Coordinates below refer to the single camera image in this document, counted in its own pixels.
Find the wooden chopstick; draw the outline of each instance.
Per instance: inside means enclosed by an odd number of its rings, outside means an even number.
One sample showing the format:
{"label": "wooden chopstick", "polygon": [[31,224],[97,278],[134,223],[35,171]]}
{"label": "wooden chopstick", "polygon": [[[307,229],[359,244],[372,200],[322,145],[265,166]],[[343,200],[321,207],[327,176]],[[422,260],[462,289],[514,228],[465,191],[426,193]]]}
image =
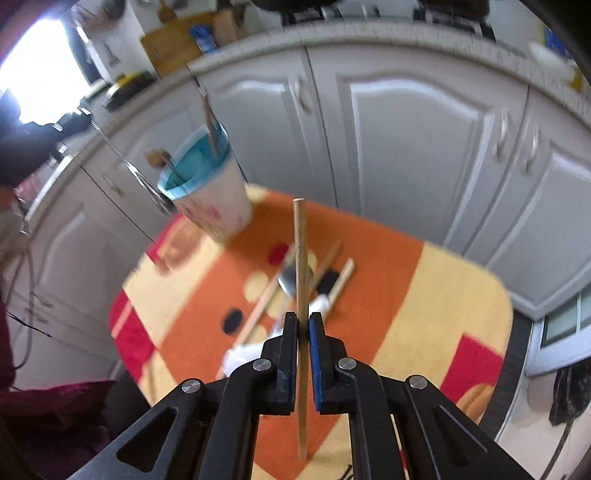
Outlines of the wooden chopstick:
{"label": "wooden chopstick", "polygon": [[[267,305],[269,305],[269,302],[271,301],[273,295],[275,294],[275,292],[279,288],[279,277],[281,276],[283,271],[294,262],[294,259],[296,257],[295,254],[296,254],[296,249],[295,249],[294,245],[292,244],[289,247],[287,253],[285,254],[285,257],[283,258],[283,262],[281,262],[281,265],[277,269],[275,276],[273,276],[273,278],[271,279],[271,281],[269,282],[269,284],[267,285],[267,287],[263,291],[258,303],[256,304],[256,306],[252,310],[252,312],[249,315],[249,317],[247,318],[247,320],[244,322],[244,325],[242,325],[242,328],[240,329],[240,333],[238,334],[238,336],[234,340],[234,343],[232,344],[232,348],[242,345],[248,339],[248,336],[252,333],[254,327],[259,322],[259,320],[262,317],[263,312],[267,308]],[[220,370],[218,370],[217,374],[216,374],[216,380],[220,380],[224,376],[225,375],[224,375],[223,369],[220,367]]]}
{"label": "wooden chopstick", "polygon": [[330,266],[335,262],[336,258],[339,256],[339,253],[342,249],[342,240],[338,240],[332,247],[330,247],[329,252],[322,259],[322,262],[320,263],[320,265],[318,265],[318,268],[316,268],[316,273],[314,274],[312,282],[310,283],[309,295],[312,295],[314,293],[314,290],[320,284],[320,280],[322,280],[322,277],[326,275],[326,272],[328,272]]}
{"label": "wooden chopstick", "polygon": [[298,457],[306,458],[306,423],[308,400],[308,233],[306,201],[294,199],[295,289],[298,317],[297,382],[295,410],[297,412]]}
{"label": "wooden chopstick", "polygon": [[339,296],[340,296],[341,292],[343,291],[345,284],[347,283],[347,281],[351,277],[351,274],[353,273],[354,269],[355,269],[355,262],[353,261],[352,258],[348,258],[345,263],[345,266],[340,271],[339,278],[336,279],[335,284],[330,289],[330,293],[329,293],[330,307],[322,316],[322,323],[326,324],[326,319],[328,318],[330,312],[332,311],[333,307],[335,306],[336,301],[339,299]]}

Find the metal spoon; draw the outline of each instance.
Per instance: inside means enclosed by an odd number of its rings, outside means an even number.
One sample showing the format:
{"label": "metal spoon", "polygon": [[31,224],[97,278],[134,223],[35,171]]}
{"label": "metal spoon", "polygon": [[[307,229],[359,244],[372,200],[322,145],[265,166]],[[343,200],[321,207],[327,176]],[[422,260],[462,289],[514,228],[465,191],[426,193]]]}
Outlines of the metal spoon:
{"label": "metal spoon", "polygon": [[[308,267],[308,279],[312,279],[314,276],[314,272],[310,267]],[[283,304],[281,306],[280,314],[276,318],[273,328],[271,329],[271,334],[275,333],[277,330],[283,327],[283,320],[285,311],[289,307],[290,300],[296,296],[296,266],[290,265],[287,267],[278,279],[279,286],[285,293],[285,299],[283,300]]]}

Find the orange tablecloth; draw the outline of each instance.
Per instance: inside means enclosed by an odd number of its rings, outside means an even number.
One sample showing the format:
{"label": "orange tablecloth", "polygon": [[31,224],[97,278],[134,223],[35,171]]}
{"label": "orange tablecloth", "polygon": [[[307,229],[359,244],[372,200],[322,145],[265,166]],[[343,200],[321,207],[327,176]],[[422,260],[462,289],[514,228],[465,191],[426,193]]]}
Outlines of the orange tablecloth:
{"label": "orange tablecloth", "polygon": [[[185,378],[214,380],[233,336],[222,330],[231,310],[244,318],[277,270],[277,252],[293,241],[291,198],[248,187],[252,223],[227,245],[176,217],[141,258],[115,300],[111,332],[126,367],[151,404]],[[422,374],[477,421],[501,370],[512,309],[490,273],[434,245],[354,215],[309,203],[310,266],[338,239],[355,272],[326,331],[350,356],[381,375]],[[262,341],[280,313],[274,298],[251,336]],[[351,462],[345,416],[308,405],[307,461],[297,459],[296,419],[263,417],[254,479],[338,479]]]}

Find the paper cup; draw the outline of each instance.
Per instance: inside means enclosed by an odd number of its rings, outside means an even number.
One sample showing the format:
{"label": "paper cup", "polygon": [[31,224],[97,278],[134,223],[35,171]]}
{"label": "paper cup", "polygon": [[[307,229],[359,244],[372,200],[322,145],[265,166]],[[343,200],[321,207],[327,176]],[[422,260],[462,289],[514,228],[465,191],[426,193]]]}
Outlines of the paper cup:
{"label": "paper cup", "polygon": [[201,127],[173,154],[174,171],[167,167],[158,187],[214,241],[226,242],[250,223],[252,205],[228,135],[218,127],[217,155]]}

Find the person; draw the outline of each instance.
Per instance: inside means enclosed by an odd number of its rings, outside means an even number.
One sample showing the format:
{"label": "person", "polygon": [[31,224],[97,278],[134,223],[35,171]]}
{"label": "person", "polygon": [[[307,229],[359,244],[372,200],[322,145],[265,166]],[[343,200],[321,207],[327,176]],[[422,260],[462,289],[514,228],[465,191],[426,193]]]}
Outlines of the person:
{"label": "person", "polygon": [[25,234],[23,214],[14,195],[29,175],[41,167],[56,151],[58,142],[85,130],[92,120],[86,113],[73,112],[55,124],[22,124],[21,109],[9,89],[0,98],[0,273],[22,253]]}

